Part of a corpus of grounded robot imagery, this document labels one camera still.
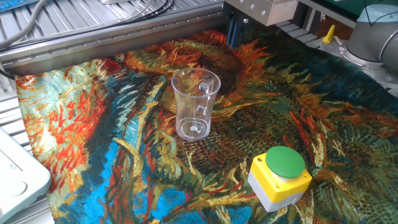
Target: yellow clip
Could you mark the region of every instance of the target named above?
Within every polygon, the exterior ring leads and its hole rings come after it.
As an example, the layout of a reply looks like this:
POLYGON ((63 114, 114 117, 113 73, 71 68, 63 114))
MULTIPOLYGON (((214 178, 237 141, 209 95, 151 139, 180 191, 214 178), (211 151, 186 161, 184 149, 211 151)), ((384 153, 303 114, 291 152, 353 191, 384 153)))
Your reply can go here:
POLYGON ((322 41, 329 44, 333 38, 334 31, 335 31, 335 25, 332 25, 328 32, 328 35, 326 35, 326 37, 324 37, 322 41))

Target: painted cloth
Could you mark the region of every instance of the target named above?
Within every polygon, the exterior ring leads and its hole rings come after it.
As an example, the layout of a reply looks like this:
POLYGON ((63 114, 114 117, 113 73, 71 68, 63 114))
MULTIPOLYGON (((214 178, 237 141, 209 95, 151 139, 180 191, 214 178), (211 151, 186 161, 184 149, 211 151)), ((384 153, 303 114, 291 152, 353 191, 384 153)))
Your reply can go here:
POLYGON ((35 158, 52 174, 56 223, 394 223, 398 99, 277 27, 231 50, 210 30, 17 78, 35 158), (172 74, 221 79, 210 135, 175 133, 172 74), (313 180, 267 213, 247 182, 254 156, 299 152, 313 180))

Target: white device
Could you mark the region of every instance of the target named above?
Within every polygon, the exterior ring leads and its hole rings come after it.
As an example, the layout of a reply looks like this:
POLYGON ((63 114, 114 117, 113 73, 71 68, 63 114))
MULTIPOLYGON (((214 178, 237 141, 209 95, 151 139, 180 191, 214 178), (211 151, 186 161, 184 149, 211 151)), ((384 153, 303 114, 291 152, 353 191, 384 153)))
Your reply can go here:
POLYGON ((50 172, 0 128, 0 224, 50 188, 50 172))

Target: cable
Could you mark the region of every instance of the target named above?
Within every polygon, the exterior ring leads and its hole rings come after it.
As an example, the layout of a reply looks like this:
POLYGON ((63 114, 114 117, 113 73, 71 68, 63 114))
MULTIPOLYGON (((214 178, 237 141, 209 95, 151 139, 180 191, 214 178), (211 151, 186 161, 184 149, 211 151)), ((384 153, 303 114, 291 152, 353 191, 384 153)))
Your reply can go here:
POLYGON ((18 34, 0 42, 0 49, 6 48, 8 46, 10 46, 12 43, 20 40, 21 38, 23 38, 24 36, 26 36, 33 28, 33 26, 36 23, 36 18, 39 15, 40 10, 42 9, 43 5, 47 2, 47 0, 40 0, 36 7, 33 9, 32 11, 32 15, 30 17, 30 21, 27 24, 27 26, 21 30, 18 34))
POLYGON ((366 4, 366 0, 363 0, 363 4, 364 4, 364 6, 365 6, 365 11, 366 11, 366 16, 368 17, 369 26, 371 26, 371 27, 372 27, 379 19, 383 18, 384 16, 390 16, 390 15, 393 15, 393 14, 395 14, 395 13, 398 13, 398 11, 392 12, 392 13, 388 13, 388 14, 386 14, 386 15, 383 15, 383 16, 381 16, 381 17, 378 17, 373 23, 371 23, 371 20, 370 20, 370 18, 369 18, 368 5, 366 4))
MULTIPOLYGON (((37 3, 36 7, 34 8, 34 10, 32 12, 32 16, 30 18, 28 26, 24 30, 20 31, 14 37, 12 37, 10 39, 7 39, 4 42, 0 42, 0 49, 4 49, 4 48, 10 46, 12 43, 14 43, 15 41, 18 41, 19 39, 23 38, 23 36, 25 36, 29 31, 32 30, 32 27, 35 24, 35 21, 36 21, 36 18, 38 16, 38 13, 40 12, 40 9, 42 8, 42 6, 46 2, 47 2, 47 0, 40 0, 39 3, 37 3)), ((111 22, 109 22, 107 24, 97 24, 96 26, 89 27, 89 28, 82 28, 82 29, 78 29, 78 30, 71 30, 71 31, 59 32, 59 33, 56 33, 56 34, 47 35, 44 38, 41 38, 39 41, 40 42, 44 42, 44 41, 50 41, 50 40, 53 40, 53 39, 57 39, 57 38, 59 38, 60 34, 65 34, 66 36, 71 36, 71 35, 82 34, 84 32, 91 32, 91 31, 95 31, 95 30, 99 30, 99 29, 105 29, 105 28, 109 28, 109 27, 112 27, 112 26, 116 26, 116 25, 120 24, 123 21, 126 21, 126 22, 136 21, 136 19, 141 19, 141 18, 145 17, 145 16, 141 16, 141 17, 136 18, 136 16, 142 14, 145 10, 147 10, 147 8, 150 6, 151 2, 152 2, 152 0, 149 0, 148 4, 143 8, 143 10, 141 10, 140 12, 137 13, 136 9, 137 9, 138 4, 139 4, 139 0, 138 0, 138 2, 136 4, 136 8, 133 10, 133 12, 130 13, 127 17, 125 17, 123 19, 118 19, 118 20, 115 20, 115 21, 111 21, 111 22)), ((23 42, 20 42, 18 44, 14 44, 13 47, 16 47, 16 46, 20 47, 20 46, 26 45, 26 44, 29 45, 29 44, 32 44, 33 42, 36 43, 37 40, 23 41, 23 42)))
MULTIPOLYGON (((150 2, 149 2, 148 5, 144 8, 144 10, 142 10, 139 14, 142 14, 142 13, 149 7, 149 4, 150 4, 150 2)), ((125 23, 123 23, 123 24, 113 24, 113 26, 126 25, 126 24, 131 24, 131 23, 133 23, 133 22, 140 22, 140 21, 144 21, 144 20, 147 20, 147 19, 152 19, 153 17, 159 16, 159 15, 161 15, 162 13, 168 11, 169 9, 171 9, 171 8, 173 7, 173 5, 174 5, 174 0, 172 0, 172 3, 171 3, 171 4, 170 4, 170 0, 166 0, 165 3, 164 3, 162 6, 160 6, 158 9, 156 9, 154 12, 152 12, 152 13, 150 13, 150 14, 147 14, 147 15, 144 15, 144 16, 141 16, 141 17, 138 17, 138 18, 135 18, 135 19, 133 19, 133 20, 131 20, 131 21, 127 21, 127 22, 125 22, 125 23)), ((107 26, 101 26, 99 29, 105 29, 105 28, 109 28, 109 27, 107 27, 107 26)), ((69 37, 69 36, 71 36, 71 35, 81 34, 81 33, 83 33, 83 32, 80 32, 80 33, 69 33, 69 34, 67 34, 67 35, 64 35, 63 38, 69 37)), ((58 38, 59 38, 59 36, 58 36, 57 34, 52 34, 52 35, 48 35, 48 36, 46 36, 46 37, 44 37, 44 38, 41 38, 40 40, 27 40, 27 41, 24 41, 24 42, 16 43, 16 44, 10 46, 9 49, 14 49, 14 48, 18 48, 18 47, 23 47, 23 46, 30 45, 30 44, 39 44, 39 43, 42 43, 42 42, 51 41, 51 40, 55 40, 55 39, 58 39, 58 38)))
POLYGON ((12 75, 8 75, 7 72, 3 71, 3 69, 0 69, 0 74, 4 75, 6 78, 9 78, 11 80, 15 80, 15 77, 12 75))

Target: clear plastic cup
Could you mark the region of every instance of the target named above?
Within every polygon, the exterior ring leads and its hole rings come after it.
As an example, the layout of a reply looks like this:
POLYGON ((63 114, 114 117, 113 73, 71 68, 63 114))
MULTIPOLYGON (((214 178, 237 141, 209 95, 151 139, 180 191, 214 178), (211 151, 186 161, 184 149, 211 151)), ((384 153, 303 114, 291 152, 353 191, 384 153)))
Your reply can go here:
POLYGON ((175 129, 186 141, 199 141, 210 132, 211 113, 221 81, 202 68, 186 68, 174 73, 175 129))

